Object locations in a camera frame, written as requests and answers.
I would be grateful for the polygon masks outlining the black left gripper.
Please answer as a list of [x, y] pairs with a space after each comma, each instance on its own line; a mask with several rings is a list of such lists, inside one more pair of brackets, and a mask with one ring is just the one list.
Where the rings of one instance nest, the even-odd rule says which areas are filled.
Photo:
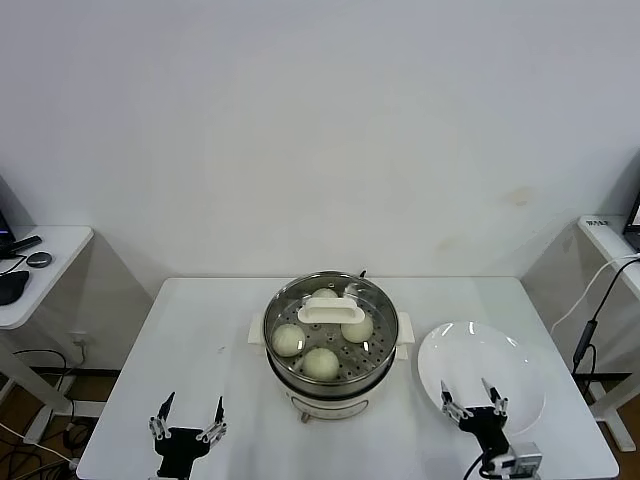
[[175, 393], [161, 404], [156, 416], [149, 419], [149, 429], [154, 439], [154, 450], [162, 460], [158, 475], [190, 475], [194, 462], [206, 456], [211, 446], [226, 434], [223, 397], [218, 399], [214, 420], [203, 431], [201, 429], [169, 427], [169, 416]]

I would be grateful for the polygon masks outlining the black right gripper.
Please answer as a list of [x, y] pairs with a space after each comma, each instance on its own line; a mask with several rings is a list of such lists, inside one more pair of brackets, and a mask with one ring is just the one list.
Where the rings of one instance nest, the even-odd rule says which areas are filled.
[[475, 437], [483, 453], [507, 453], [510, 444], [503, 432], [507, 421], [508, 399], [498, 389], [481, 378], [482, 385], [491, 400], [493, 407], [472, 407], [471, 413], [453, 399], [451, 392], [443, 380], [440, 381], [442, 412], [449, 418], [461, 418], [458, 427], [461, 431]]

